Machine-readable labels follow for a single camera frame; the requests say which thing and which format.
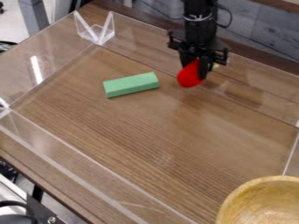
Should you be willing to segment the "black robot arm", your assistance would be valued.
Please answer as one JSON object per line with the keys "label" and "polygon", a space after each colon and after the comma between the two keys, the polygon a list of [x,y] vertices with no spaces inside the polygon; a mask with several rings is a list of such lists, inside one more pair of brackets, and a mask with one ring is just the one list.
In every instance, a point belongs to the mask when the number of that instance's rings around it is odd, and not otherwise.
{"label": "black robot arm", "polygon": [[232,13],[218,0],[181,0],[184,27],[168,31],[168,47],[178,53],[181,69],[194,65],[190,72],[196,81],[204,81],[213,65],[225,66],[229,46],[217,37],[217,28],[226,29]]}

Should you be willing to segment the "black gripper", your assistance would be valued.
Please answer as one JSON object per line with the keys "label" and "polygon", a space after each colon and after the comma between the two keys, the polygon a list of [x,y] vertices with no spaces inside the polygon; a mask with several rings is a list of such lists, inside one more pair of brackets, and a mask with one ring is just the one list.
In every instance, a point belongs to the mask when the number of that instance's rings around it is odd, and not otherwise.
{"label": "black gripper", "polygon": [[216,37],[217,25],[212,18],[202,21],[184,21],[181,29],[168,31],[168,47],[180,55],[181,66],[186,67],[200,58],[198,79],[206,78],[213,63],[225,65],[229,58],[229,47]]}

